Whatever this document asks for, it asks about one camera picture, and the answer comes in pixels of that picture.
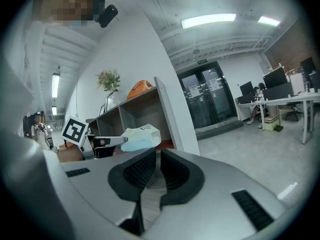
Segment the cable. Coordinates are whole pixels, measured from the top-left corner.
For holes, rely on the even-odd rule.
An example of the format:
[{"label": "cable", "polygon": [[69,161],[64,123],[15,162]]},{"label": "cable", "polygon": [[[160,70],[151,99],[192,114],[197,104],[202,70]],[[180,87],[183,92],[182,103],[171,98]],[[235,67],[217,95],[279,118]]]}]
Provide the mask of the cable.
[{"label": "cable", "polygon": [[79,81],[79,71],[78,69],[78,74],[76,76],[76,85],[75,85],[75,118],[79,119],[78,115],[78,81]]},{"label": "cable", "polygon": [[266,106],[266,100],[265,100],[265,98],[263,98],[263,101],[264,101],[264,104],[263,104],[264,107],[262,107],[262,110],[264,110],[264,109],[265,109],[265,106]]}]

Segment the plastic bag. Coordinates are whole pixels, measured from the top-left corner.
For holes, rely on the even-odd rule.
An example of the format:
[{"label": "plastic bag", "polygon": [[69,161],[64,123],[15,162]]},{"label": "plastic bag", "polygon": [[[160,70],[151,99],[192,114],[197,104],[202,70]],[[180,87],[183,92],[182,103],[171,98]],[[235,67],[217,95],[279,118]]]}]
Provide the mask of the plastic bag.
[{"label": "plastic bag", "polygon": [[121,150],[125,152],[154,148],[161,143],[160,131],[151,124],[135,129],[127,128],[121,136],[128,138],[121,145]]}]

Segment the exit sign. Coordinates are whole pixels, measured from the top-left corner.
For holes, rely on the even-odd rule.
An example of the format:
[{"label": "exit sign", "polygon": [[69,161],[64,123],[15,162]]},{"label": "exit sign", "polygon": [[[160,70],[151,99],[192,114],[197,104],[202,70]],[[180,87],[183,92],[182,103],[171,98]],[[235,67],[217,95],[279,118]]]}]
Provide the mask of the exit sign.
[{"label": "exit sign", "polygon": [[201,65],[201,64],[204,64],[204,63],[207,63],[207,59],[202,59],[202,60],[199,60],[198,61],[198,64]]}]

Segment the orange bag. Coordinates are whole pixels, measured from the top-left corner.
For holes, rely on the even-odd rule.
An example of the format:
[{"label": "orange bag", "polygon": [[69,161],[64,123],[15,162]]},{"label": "orange bag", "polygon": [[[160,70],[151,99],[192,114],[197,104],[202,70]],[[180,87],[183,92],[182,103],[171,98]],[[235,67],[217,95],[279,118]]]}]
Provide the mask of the orange bag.
[{"label": "orange bag", "polygon": [[151,83],[149,83],[147,80],[140,80],[134,85],[134,87],[132,87],[126,99],[129,100],[132,97],[151,89],[152,87],[153,86],[151,85]]}]

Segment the black vent grille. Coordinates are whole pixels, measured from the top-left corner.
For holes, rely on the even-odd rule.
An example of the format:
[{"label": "black vent grille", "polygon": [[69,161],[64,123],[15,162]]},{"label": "black vent grille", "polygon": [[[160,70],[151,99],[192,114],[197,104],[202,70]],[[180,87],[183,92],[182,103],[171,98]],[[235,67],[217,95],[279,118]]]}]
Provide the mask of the black vent grille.
[{"label": "black vent grille", "polygon": [[260,231],[274,221],[246,190],[233,192],[232,196],[248,216],[256,230]]},{"label": "black vent grille", "polygon": [[156,151],[139,160],[123,171],[127,182],[143,191],[156,167]]},{"label": "black vent grille", "polygon": [[69,171],[66,171],[65,173],[70,178],[70,177],[78,176],[81,174],[86,174],[89,172],[90,172],[90,170],[88,168],[81,168],[81,169],[77,169],[77,170],[69,170]]},{"label": "black vent grille", "polygon": [[161,171],[168,192],[179,188],[190,176],[189,169],[184,164],[164,152],[161,153]]}]

